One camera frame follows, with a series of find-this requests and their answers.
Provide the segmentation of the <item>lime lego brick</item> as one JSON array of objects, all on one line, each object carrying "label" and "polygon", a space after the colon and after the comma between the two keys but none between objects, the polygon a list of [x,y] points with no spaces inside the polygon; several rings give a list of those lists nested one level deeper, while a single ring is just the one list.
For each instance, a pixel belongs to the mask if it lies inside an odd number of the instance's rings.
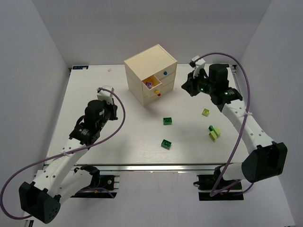
[{"label": "lime lego brick", "polygon": [[208,116],[209,113],[210,113],[210,110],[208,110],[208,109],[206,109],[206,108],[202,111],[202,115],[203,115],[203,116]]}]

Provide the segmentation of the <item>purple lego brick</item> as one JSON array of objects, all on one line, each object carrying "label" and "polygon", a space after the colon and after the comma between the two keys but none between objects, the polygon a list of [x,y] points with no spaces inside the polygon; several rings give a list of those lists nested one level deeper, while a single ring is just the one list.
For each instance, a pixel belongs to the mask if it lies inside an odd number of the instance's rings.
[{"label": "purple lego brick", "polygon": [[146,82],[145,85],[148,89],[152,89],[152,83],[151,82]]}]

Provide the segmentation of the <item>cream drawer cabinet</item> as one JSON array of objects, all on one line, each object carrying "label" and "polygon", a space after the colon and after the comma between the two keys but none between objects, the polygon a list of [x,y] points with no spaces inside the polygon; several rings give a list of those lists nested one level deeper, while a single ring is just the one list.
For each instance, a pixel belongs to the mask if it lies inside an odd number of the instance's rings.
[{"label": "cream drawer cabinet", "polygon": [[[124,61],[128,89],[142,106],[143,99],[148,97],[143,92],[142,81],[172,64],[177,65],[178,61],[159,44]],[[162,88],[175,78],[176,72],[160,80]]]}]

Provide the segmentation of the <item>green and lime lego stack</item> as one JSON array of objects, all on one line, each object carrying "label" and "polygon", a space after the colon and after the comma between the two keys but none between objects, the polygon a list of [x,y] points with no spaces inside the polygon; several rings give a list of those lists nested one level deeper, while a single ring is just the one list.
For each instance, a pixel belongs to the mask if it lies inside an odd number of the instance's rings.
[{"label": "green and lime lego stack", "polygon": [[210,125],[208,129],[209,129],[209,136],[212,139],[212,141],[215,141],[221,135],[221,131],[217,127]]}]

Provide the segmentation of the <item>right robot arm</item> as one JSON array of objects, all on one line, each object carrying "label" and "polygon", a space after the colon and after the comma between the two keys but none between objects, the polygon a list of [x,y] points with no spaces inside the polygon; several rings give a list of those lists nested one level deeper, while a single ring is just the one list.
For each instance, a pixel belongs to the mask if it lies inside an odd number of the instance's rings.
[{"label": "right robot arm", "polygon": [[191,96],[208,94],[214,105],[227,117],[243,140],[248,156],[242,163],[220,167],[222,179],[247,180],[255,183],[282,174],[287,147],[268,136],[252,114],[246,111],[246,104],[237,89],[229,86],[228,69],[225,64],[212,64],[206,72],[204,65],[195,66],[181,86]]}]

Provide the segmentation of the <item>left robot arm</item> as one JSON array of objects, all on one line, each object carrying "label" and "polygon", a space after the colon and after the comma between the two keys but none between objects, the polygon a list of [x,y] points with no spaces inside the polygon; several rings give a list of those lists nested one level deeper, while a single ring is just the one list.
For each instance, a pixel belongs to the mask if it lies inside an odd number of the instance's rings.
[{"label": "left robot arm", "polygon": [[76,121],[61,150],[61,157],[55,158],[31,183],[23,182],[19,187],[23,211],[48,224],[69,197],[85,187],[97,185],[99,170],[93,166],[84,166],[76,171],[72,179],[64,179],[76,162],[87,153],[88,146],[100,137],[105,124],[118,119],[116,112],[117,105],[114,101],[88,102],[84,115]]}]

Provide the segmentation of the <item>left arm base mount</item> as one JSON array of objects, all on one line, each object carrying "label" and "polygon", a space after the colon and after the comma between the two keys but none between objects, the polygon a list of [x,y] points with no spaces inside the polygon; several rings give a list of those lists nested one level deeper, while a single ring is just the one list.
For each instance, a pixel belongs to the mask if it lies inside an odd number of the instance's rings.
[{"label": "left arm base mount", "polygon": [[78,191],[72,198],[114,199],[119,189],[120,176],[100,172],[94,166],[74,168],[74,173],[86,170],[92,175],[90,184]]}]

